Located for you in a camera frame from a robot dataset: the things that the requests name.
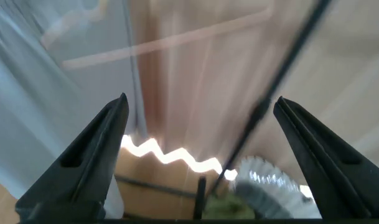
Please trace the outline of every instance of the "white cloth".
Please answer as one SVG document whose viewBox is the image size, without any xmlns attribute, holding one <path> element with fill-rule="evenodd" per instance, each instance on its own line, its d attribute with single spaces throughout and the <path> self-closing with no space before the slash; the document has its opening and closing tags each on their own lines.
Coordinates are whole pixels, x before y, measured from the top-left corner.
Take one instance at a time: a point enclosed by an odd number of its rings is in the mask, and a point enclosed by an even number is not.
<svg viewBox="0 0 379 224">
<path fill-rule="evenodd" d="M 66 13 L 98 1 L 0 1 L 0 183 L 19 198 L 107 102 L 126 93 L 125 134 L 146 137 L 136 62 L 63 71 L 61 60 L 131 45 L 126 2 L 111 1 L 105 18 L 80 21 L 46 50 L 45 30 Z M 120 218 L 123 201 L 113 178 L 107 217 Z"/>
</svg>

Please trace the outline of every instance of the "light blue curtain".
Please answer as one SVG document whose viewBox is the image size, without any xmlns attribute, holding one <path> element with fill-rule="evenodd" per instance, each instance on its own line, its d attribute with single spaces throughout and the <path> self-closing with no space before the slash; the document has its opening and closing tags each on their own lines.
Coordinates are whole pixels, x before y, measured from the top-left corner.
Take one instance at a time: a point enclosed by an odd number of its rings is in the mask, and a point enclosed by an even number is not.
<svg viewBox="0 0 379 224">
<path fill-rule="evenodd" d="M 83 19 L 47 50 L 40 38 L 52 24 L 98 1 L 0 1 L 0 183 L 19 198 L 91 119 L 122 92 L 129 101 L 126 134 L 146 137 L 134 58 L 64 71 L 63 60 L 131 45 L 125 1 L 111 1 L 100 21 Z M 123 214 L 113 179 L 105 203 Z"/>
</svg>

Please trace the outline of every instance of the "curtain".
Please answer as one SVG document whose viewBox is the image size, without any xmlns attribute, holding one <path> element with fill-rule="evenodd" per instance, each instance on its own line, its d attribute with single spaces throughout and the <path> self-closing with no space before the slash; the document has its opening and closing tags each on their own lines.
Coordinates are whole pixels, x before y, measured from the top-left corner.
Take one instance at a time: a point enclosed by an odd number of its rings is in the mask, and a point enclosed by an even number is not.
<svg viewBox="0 0 379 224">
<path fill-rule="evenodd" d="M 148 130 L 165 154 L 184 147 L 196 161 L 226 161 L 314 3 L 129 2 Z M 379 0 L 335 1 L 273 102 L 281 95 L 379 166 Z M 271 110 L 249 155 L 304 183 Z"/>
<path fill-rule="evenodd" d="M 125 134 L 146 138 L 135 58 L 63 69 L 130 43 L 124 1 L 0 1 L 0 183 L 19 198 L 107 104 L 126 93 Z M 121 218 L 113 178 L 107 217 Z"/>
</svg>

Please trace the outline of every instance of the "green object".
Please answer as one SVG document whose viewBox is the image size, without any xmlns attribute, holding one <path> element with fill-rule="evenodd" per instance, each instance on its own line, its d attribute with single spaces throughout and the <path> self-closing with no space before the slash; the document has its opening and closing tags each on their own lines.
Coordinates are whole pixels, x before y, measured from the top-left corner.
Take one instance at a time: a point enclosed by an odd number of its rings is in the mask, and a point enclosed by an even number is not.
<svg viewBox="0 0 379 224">
<path fill-rule="evenodd" d="M 254 219 L 254 211 L 239 197 L 232 193 L 207 200 L 203 219 Z"/>
</svg>

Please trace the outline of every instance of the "white frilly fabric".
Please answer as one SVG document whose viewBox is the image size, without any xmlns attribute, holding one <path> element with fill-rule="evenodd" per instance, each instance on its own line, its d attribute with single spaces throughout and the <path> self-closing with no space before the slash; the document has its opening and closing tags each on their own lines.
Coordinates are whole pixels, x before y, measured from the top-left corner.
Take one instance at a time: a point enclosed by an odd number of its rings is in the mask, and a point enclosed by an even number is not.
<svg viewBox="0 0 379 224">
<path fill-rule="evenodd" d="M 0 183 L 15 198 L 107 102 L 126 93 L 125 134 L 146 137 L 135 58 L 65 71 L 64 60 L 131 45 L 125 1 L 0 0 Z M 115 178 L 106 217 L 121 218 Z"/>
</svg>

